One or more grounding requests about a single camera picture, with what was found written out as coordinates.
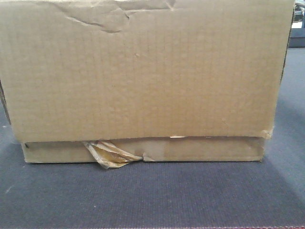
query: cardboard edge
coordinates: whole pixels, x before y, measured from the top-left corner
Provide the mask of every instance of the cardboard edge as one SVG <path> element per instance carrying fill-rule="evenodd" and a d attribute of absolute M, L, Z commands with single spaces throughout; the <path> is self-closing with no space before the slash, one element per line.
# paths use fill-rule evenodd
<path fill-rule="evenodd" d="M 8 122 L 9 122 L 9 124 L 11 125 L 10 116 L 9 116 L 9 112 L 8 112 L 7 105 L 6 105 L 6 100 L 5 100 L 5 96 L 4 96 L 4 91 L 3 91 L 3 88 L 2 88 L 1 80 L 0 80 L 0 100 L 1 100 L 1 103 L 2 103 L 3 108 L 4 108 L 5 116 L 6 116 L 7 120 L 8 120 Z"/>

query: box flap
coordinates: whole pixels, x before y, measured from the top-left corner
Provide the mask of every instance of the box flap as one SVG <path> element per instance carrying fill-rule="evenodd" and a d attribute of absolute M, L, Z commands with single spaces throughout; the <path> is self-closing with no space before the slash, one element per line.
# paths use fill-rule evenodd
<path fill-rule="evenodd" d="M 1 1 L 1 82 L 15 135 L 268 138 L 293 6 Z"/>

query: dark gray carpet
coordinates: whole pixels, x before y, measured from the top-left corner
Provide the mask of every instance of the dark gray carpet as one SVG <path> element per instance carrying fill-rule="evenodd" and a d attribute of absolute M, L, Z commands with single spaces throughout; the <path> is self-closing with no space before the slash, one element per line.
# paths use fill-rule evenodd
<path fill-rule="evenodd" d="M 288 52 L 262 163 L 25 164 L 0 109 L 0 228 L 305 225 L 305 49 Z"/>

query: torn packing tape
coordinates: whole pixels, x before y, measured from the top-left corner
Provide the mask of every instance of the torn packing tape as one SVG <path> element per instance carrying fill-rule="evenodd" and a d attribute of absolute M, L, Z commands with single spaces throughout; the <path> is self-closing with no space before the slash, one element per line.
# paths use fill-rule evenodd
<path fill-rule="evenodd" d="M 110 141 L 83 142 L 95 160 L 105 169 L 120 168 L 132 161 L 143 160 L 142 156 L 136 156 L 116 147 Z"/>

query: corrugated cardboard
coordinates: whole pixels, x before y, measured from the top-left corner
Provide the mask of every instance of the corrugated cardboard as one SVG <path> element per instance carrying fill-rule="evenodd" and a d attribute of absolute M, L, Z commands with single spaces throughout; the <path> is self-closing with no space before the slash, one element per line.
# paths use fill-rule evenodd
<path fill-rule="evenodd" d="M 264 139 L 259 137 L 142 138 L 111 141 L 144 161 L 259 161 Z M 29 163 L 96 161 L 81 142 L 22 144 Z"/>
<path fill-rule="evenodd" d="M 260 160 L 243 137 L 272 135 L 293 7 L 0 0 L 2 97 L 26 160 L 90 161 L 69 141 L 124 138 L 145 160 Z M 153 138 L 170 136 L 237 138 Z"/>

